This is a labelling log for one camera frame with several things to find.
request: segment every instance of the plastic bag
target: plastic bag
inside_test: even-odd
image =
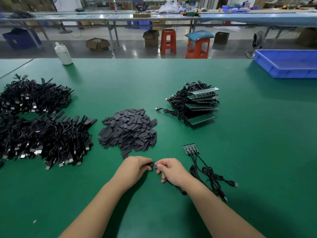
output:
[[[174,2],[167,1],[163,6],[160,7],[158,13],[179,13],[182,6],[174,0]]]

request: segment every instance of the factory floor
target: factory floor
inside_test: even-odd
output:
[[[161,55],[159,51],[160,37],[158,47],[145,47],[143,39],[145,30],[142,29],[118,28],[120,46],[116,46],[115,51],[112,51],[112,47],[110,47],[110,50],[104,52],[90,51],[86,48],[86,40],[94,37],[110,40],[106,27],[89,27],[84,30],[79,30],[76,27],[68,27],[67,29],[73,32],[70,34],[59,34],[58,29],[46,28],[45,30],[51,40],[50,42],[46,41],[44,34],[40,30],[37,30],[37,34],[42,41],[41,50],[36,47],[28,50],[13,50],[6,43],[5,39],[0,36],[0,58],[56,58],[57,55],[53,48],[55,42],[64,44],[73,58],[185,58],[187,51],[187,38],[185,34],[189,32],[189,27],[175,27],[177,54],[174,55],[167,51],[166,55]],[[240,30],[232,31],[218,27],[197,27],[196,31],[207,30],[213,34],[219,31],[230,33],[226,45],[215,44],[213,43],[213,39],[211,39],[208,58],[246,58],[245,51],[252,49],[254,33],[266,31],[267,28],[241,27],[238,29]],[[1,34],[9,31],[10,29],[0,28]],[[271,30],[268,33],[268,40],[263,44],[264,49],[305,49],[295,44],[295,38],[298,35],[297,31],[292,31],[292,29],[284,30],[279,39],[274,39],[277,32],[278,30]]]

